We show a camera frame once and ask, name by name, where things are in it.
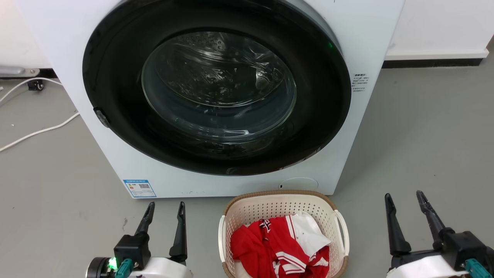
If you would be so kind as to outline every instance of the black baseboard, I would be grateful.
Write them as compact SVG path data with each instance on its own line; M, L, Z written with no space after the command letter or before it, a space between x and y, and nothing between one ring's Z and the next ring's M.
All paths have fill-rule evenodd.
M436 68L436 67L475 67L483 58L470 59L431 59L431 60L395 60L384 61L383 69L398 68Z
M382 63L383 69L398 68L435 68L435 67L475 67L480 65L483 58L471 59L431 59L431 60L391 60ZM36 77L58 78L52 68L40 69L40 74ZM0 77L0 80L7 79L29 79L32 77Z

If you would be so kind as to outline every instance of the clothes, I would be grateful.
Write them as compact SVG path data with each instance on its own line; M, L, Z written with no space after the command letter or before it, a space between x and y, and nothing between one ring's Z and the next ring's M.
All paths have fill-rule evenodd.
M231 237L234 260L253 278L324 278L331 243L305 212L259 220Z

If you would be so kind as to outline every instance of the gray floor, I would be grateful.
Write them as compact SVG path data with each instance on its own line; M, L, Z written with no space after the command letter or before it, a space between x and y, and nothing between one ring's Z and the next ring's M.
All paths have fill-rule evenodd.
M3 81L3 95L16 81ZM381 278L390 266L384 194L392 194L413 249L432 238L423 190L443 222L494 246L494 56L480 67L382 70L335 195L350 231L345 277ZM0 106L0 146L74 113L63 89L25 87ZM133 200L81 118L0 153L0 277L82 277L112 256L148 201ZM188 266L225 277L217 224L230 198L184 199ZM178 199L156 200L150 249L166 256Z

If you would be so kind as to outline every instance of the white plastic basket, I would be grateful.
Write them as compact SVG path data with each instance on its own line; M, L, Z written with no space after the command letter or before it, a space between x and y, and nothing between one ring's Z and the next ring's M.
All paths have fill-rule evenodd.
M249 193L236 197L228 204L218 227L219 256L226 275L229 278L243 276L236 273L230 250L230 238L236 229L260 219L294 215L301 210L312 215L321 232L331 240L327 278L341 277L348 264L350 248L345 220L329 198L304 190Z

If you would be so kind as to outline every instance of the robotic arm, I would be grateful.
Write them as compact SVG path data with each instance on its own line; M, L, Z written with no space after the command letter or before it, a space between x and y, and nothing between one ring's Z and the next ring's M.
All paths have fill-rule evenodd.
M170 257L151 257L148 227L153 221L155 203L151 202L134 235L124 235L113 249L113 258L94 258L86 271L86 278L192 278L185 266L187 233L185 203L178 208L178 225Z
M425 214L434 242L432 249L413 251L403 237L391 195L385 195L389 252L393 256L387 278L493 278L494 250L472 232L456 233L444 226L420 190L417 199Z

